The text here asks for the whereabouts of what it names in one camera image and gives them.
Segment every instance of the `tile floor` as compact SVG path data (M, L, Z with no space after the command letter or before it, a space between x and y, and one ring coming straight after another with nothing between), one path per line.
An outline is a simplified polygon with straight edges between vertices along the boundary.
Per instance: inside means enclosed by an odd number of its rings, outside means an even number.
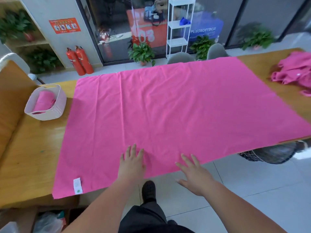
M266 50L227 50L231 56L256 54L273 50L301 47L311 51L311 35L306 33L287 35L281 43L274 43ZM156 65L166 59L156 60ZM106 66L96 69L94 75L138 69L137 63ZM80 78L75 72L45 76L43 81L55 83ZM238 155L231 155L204 164L216 180L261 210L288 232L311 232L311 149L296 154L284 164L273 165L250 162ZM175 179L183 173L175 172L152 178L156 184L157 201L169 219L188 227L196 233L227 232L209 203L179 186ZM133 205L141 204L140 190L135 188L123 216ZM90 204L103 189L83 194L81 205Z

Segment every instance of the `white metal rack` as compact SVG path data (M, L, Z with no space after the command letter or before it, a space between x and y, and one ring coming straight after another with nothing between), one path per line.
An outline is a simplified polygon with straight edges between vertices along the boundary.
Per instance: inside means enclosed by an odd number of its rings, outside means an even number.
M166 35L166 58L169 58L171 56L172 47L181 46L181 51L183 51L183 47L186 46L186 52L187 52L195 1L196 0L169 0L168 17L167 17L168 18L167 19L167 35ZM187 15L185 17L186 19L189 19L188 15L189 15L190 5L193 5L192 6L191 19L190 19L191 23L187 24L187 25L179 25L179 20L174 20L174 18L173 18L174 17L174 7L175 6L183 6L183 5L187 5ZM169 17L170 9L172 10L171 18ZM173 29L177 29L177 28L184 28L184 36L181 38L172 39L172 31L173 31ZM189 28L187 38L185 38L186 28Z

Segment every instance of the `pink fabric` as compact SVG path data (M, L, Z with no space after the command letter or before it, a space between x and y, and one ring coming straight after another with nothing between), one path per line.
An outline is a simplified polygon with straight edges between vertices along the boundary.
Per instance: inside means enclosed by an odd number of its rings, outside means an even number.
M278 66L282 69L280 72L272 73L273 82L280 81L282 84L297 82L311 89L311 53L294 51L287 58L280 60ZM309 90L300 93L310 96Z
M128 145L145 148L146 178L175 172L180 153L201 163L311 135L291 110L235 57L78 80L53 197L107 187Z
M35 107L33 111L42 111L42 110L48 110L52 108L52 106L55 103L55 95L53 92L50 91L40 91L38 100L35 104Z

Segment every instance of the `black shoe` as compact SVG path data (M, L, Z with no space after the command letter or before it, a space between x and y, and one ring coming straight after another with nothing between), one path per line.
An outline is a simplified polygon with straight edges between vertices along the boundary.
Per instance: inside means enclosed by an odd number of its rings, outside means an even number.
M142 200L144 204L156 201L156 185L153 181L146 181L142 186Z
M177 222L175 222L174 220L168 220L167 224L169 224L169 225L178 225Z

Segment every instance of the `plant pot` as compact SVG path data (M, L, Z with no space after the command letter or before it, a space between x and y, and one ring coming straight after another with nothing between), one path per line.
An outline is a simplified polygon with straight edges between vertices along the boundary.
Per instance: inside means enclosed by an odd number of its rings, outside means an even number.
M33 42L35 40L35 37L33 36L33 34L31 32L23 32L25 39L27 42Z
M253 49L254 49L254 50L259 50L259 49L260 49L260 46L259 46L259 45L255 45L255 46L253 47Z

